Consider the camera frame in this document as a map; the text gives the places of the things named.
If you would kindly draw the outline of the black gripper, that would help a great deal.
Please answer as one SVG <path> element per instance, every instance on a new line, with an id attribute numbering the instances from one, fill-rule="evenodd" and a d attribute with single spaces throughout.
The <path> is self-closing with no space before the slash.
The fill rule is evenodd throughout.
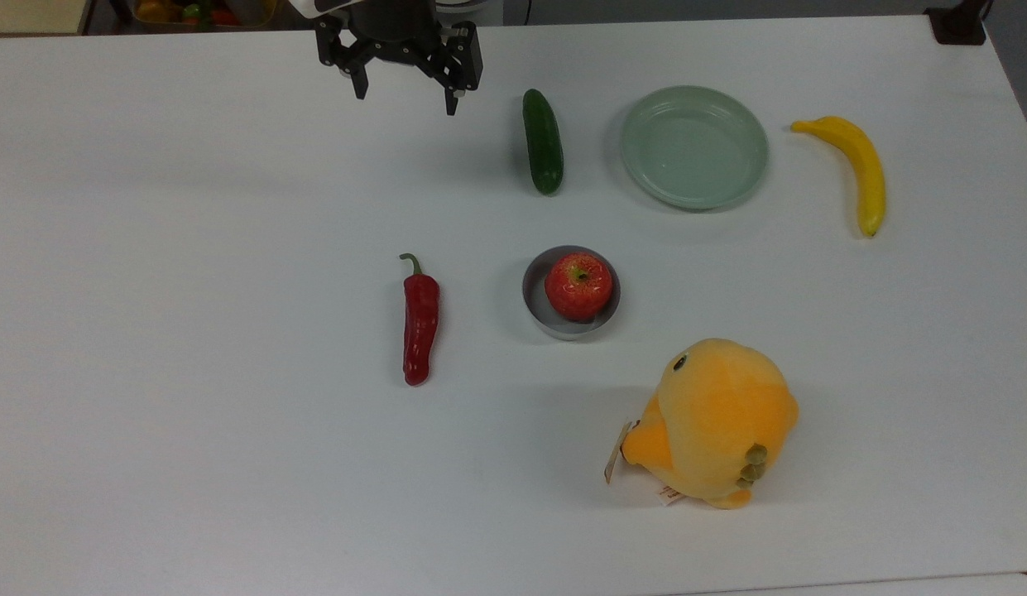
<path id="1" fill-rule="evenodd" d="M 438 1 L 316 1 L 314 30 L 318 60 L 350 79 L 357 99 L 368 92 L 370 60 L 434 73 L 449 116 L 482 78 L 476 23 L 444 22 Z"/>

